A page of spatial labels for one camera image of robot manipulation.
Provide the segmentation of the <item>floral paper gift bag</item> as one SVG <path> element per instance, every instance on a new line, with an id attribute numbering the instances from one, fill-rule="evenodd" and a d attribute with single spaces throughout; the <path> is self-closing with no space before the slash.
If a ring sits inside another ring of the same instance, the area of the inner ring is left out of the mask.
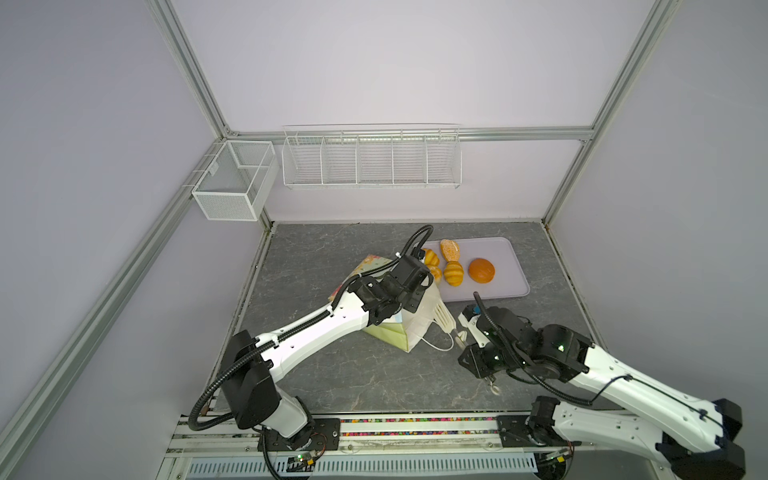
<path id="1" fill-rule="evenodd" d="M 430 286 L 415 313 L 401 310 L 391 319 L 379 325 L 366 327 L 364 332 L 394 347 L 409 353 L 419 342 L 424 341 L 431 348 L 449 352 L 455 347 L 451 338 L 435 323 L 433 312 L 438 300 L 442 300 L 435 285 Z M 438 347 L 425 339 L 430 326 L 435 325 L 448 337 L 448 347 Z"/>

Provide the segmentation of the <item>yellow fake bread roll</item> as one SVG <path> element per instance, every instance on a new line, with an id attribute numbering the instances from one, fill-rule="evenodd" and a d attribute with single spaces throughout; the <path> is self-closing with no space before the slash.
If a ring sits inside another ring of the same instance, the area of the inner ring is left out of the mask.
<path id="1" fill-rule="evenodd" d="M 440 265 L 440 259 L 438 255 L 431 249 L 424 249 L 424 263 L 428 267 L 438 267 Z"/>

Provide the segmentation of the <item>striped yellow fake bread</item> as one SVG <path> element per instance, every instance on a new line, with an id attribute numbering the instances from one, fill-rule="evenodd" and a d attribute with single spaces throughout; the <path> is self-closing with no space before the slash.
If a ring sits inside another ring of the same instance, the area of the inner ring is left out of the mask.
<path id="1" fill-rule="evenodd" d="M 444 281 L 452 286 L 458 287 L 464 281 L 464 268 L 457 261 L 447 261 L 443 269 Z"/>

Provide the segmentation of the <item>round orange fake bun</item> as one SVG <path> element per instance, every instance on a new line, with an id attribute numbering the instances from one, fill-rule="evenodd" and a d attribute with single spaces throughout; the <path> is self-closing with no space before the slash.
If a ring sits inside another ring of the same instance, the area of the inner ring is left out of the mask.
<path id="1" fill-rule="evenodd" d="M 470 278 L 479 284 L 490 283 L 496 275 L 496 269 L 492 262 L 484 258 L 472 260 L 468 266 Z"/>

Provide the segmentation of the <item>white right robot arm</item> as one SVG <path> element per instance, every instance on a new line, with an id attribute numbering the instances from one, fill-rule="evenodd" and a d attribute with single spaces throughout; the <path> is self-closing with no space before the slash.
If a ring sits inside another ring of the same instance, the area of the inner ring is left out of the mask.
<path id="1" fill-rule="evenodd" d="M 472 338 L 461 366 L 478 379 L 506 373 L 548 392 L 534 400 L 528 416 L 498 420 L 503 445 L 570 452 L 595 444 L 668 467 L 679 479 L 744 478 L 736 403 L 687 395 L 568 327 L 536 329 L 506 308 L 470 305 L 458 320 Z"/>

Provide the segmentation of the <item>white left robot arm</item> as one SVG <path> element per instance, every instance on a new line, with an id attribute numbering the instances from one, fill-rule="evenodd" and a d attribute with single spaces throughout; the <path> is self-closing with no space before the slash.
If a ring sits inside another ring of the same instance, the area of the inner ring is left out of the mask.
<path id="1" fill-rule="evenodd" d="M 346 279 L 327 305 L 279 329 L 233 336 L 216 378 L 187 417 L 200 432 L 233 420 L 242 430 L 261 427 L 291 442 L 306 442 L 314 420 L 304 403 L 278 387 L 295 367 L 328 345 L 405 310 L 415 313 L 434 283 L 420 258 L 404 255 Z"/>

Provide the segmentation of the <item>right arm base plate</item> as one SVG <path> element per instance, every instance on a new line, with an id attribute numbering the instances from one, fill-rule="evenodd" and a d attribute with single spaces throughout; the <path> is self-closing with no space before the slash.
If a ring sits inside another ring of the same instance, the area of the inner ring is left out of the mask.
<path id="1" fill-rule="evenodd" d="M 496 418 L 498 436 L 504 448 L 582 446 L 568 441 L 554 430 L 552 415 L 500 415 Z"/>

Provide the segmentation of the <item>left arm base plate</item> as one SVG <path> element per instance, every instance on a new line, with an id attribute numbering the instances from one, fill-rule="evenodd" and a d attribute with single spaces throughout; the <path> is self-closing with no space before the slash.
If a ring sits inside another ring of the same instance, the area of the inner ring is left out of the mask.
<path id="1" fill-rule="evenodd" d="M 266 447 L 268 452 L 336 451 L 340 439 L 340 418 L 316 418 L 292 437 L 267 430 L 261 434 L 258 449 L 262 451 Z"/>

